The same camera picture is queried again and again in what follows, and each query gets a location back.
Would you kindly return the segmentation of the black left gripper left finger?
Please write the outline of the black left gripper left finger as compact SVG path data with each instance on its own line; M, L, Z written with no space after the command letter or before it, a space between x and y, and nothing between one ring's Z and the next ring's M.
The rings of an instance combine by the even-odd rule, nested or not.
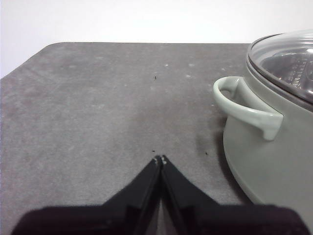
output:
M145 235L160 201L161 157L155 156L102 205L56 206L27 212L14 235Z

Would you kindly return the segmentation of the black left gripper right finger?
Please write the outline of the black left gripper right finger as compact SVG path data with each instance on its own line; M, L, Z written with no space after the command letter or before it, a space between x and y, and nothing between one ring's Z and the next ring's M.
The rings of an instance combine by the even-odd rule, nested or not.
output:
M162 200L179 235L305 235L293 210L274 205L222 205L192 184L164 155Z

